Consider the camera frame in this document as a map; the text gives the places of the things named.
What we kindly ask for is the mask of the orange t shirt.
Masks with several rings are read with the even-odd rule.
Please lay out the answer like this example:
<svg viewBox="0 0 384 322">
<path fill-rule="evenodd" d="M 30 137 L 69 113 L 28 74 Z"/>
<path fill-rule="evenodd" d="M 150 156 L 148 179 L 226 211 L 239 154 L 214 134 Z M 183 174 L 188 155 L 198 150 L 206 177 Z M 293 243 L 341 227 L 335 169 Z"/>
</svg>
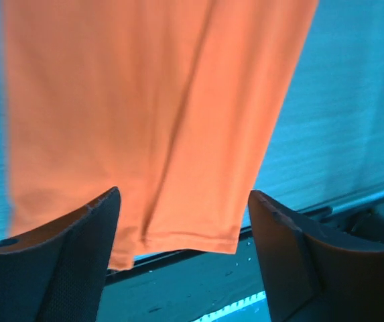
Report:
<svg viewBox="0 0 384 322">
<path fill-rule="evenodd" d="M 234 254 L 317 1 L 0 1 L 10 232 L 116 186 L 110 267 Z"/>
</svg>

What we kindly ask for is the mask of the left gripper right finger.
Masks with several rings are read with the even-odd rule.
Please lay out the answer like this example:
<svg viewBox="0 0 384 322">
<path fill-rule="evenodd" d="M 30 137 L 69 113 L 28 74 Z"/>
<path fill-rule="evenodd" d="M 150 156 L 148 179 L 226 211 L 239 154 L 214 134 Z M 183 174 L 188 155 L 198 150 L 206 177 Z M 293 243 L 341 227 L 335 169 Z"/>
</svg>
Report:
<svg viewBox="0 0 384 322">
<path fill-rule="evenodd" d="M 384 198 L 321 217 L 248 201 L 272 321 L 384 321 Z"/>
</svg>

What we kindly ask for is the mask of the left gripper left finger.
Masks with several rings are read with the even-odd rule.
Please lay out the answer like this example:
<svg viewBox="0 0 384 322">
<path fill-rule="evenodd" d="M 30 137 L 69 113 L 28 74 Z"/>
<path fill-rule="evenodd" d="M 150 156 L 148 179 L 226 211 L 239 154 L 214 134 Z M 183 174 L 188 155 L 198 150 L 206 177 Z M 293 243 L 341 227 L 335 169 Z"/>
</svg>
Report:
<svg viewBox="0 0 384 322">
<path fill-rule="evenodd" d="M 0 241 L 0 321 L 95 321 L 120 214 L 113 187 Z"/>
</svg>

